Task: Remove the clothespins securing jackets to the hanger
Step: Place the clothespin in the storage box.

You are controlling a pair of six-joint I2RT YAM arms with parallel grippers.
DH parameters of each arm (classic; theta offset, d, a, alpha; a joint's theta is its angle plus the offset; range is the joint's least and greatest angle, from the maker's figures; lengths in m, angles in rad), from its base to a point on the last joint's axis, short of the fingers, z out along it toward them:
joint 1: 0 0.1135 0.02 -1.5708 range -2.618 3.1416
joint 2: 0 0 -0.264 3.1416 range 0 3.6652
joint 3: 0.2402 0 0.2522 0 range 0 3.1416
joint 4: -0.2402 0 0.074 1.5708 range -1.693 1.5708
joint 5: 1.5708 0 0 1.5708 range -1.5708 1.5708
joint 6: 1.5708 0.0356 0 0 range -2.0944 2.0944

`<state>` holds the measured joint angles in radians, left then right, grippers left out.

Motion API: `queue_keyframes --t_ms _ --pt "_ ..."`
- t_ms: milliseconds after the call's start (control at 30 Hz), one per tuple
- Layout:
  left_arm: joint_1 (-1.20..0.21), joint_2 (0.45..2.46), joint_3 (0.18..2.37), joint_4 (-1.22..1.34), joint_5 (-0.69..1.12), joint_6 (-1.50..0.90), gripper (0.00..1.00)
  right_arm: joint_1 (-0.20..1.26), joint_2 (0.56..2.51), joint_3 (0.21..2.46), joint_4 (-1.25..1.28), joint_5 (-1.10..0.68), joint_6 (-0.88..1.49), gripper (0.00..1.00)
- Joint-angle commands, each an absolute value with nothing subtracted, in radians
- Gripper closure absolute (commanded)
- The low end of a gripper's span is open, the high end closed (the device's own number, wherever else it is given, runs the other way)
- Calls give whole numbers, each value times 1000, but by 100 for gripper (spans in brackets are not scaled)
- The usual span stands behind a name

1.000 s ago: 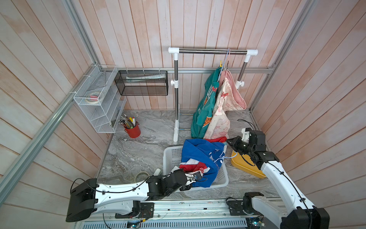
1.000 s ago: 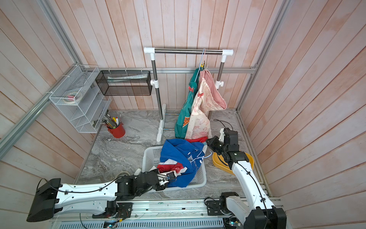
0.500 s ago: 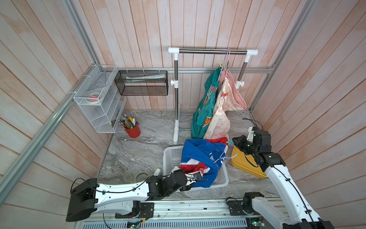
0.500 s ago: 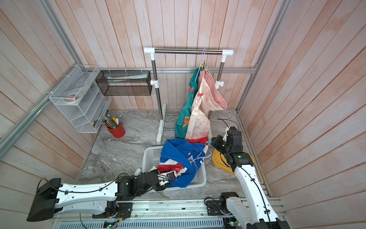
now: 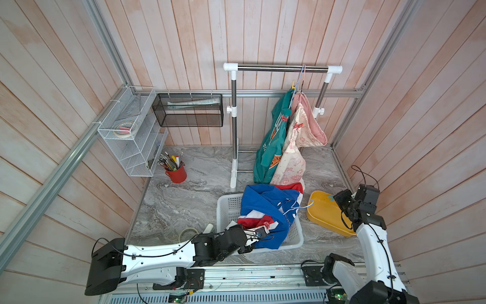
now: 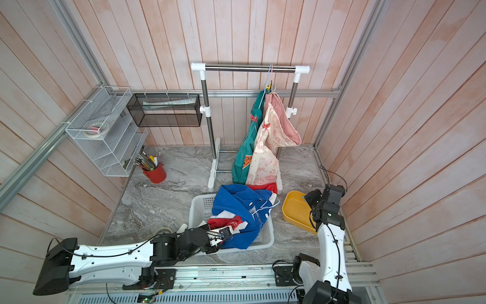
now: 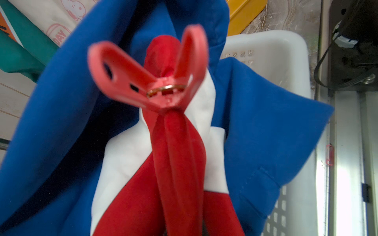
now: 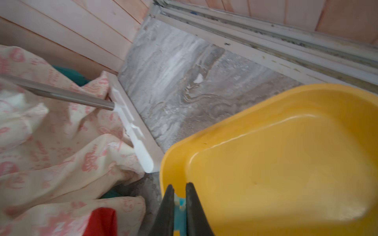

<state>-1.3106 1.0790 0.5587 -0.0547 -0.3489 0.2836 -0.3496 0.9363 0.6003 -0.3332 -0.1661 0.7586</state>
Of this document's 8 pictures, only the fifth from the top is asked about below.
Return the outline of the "light blue hanger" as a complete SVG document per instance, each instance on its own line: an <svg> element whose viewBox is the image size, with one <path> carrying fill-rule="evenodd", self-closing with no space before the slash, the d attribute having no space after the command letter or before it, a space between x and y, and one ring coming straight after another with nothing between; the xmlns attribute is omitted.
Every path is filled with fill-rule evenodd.
<svg viewBox="0 0 486 304"><path fill-rule="evenodd" d="M307 204L306 206L301 206L297 201L294 202L294 204L287 210L283 212L283 216L286 218L289 226L291 227L294 221L298 217L298 212L300 210L306 210L310 208L311 206L314 205L314 201L311 200L310 204Z"/></svg>

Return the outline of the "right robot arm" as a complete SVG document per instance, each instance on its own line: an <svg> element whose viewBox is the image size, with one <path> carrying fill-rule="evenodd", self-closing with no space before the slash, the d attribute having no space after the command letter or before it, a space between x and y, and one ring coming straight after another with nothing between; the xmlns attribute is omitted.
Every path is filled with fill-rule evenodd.
<svg viewBox="0 0 486 304"><path fill-rule="evenodd" d="M361 184L357 192L346 189L332 196L315 191L307 216L312 222L342 236L357 236L364 254L367 276L358 274L355 263L331 253L323 263L305 260L301 271L307 287L340 287L337 300L346 303L418 303L401 281L387 242L387 226L375 213L378 187Z"/></svg>

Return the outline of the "blue red white jacket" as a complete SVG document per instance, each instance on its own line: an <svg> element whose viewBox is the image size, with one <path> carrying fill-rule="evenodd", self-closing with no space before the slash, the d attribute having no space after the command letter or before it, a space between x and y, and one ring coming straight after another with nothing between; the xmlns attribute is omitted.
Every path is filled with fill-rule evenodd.
<svg viewBox="0 0 486 304"><path fill-rule="evenodd" d="M298 210L304 187L300 182L289 185L255 184L246 186L241 199L237 223L250 230L264 226L270 233L255 247L277 250L287 238Z"/></svg>

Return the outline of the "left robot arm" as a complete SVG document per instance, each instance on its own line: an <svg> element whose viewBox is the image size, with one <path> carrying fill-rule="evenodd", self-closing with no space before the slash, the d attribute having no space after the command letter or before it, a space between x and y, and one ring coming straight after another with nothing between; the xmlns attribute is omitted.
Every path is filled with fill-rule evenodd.
<svg viewBox="0 0 486 304"><path fill-rule="evenodd" d="M245 229L235 224L221 233L200 233L170 245L135 246L116 238L92 251L84 295L107 294L125 284L167 286L180 281L184 269L213 266L235 252L251 252L268 236L264 226Z"/></svg>

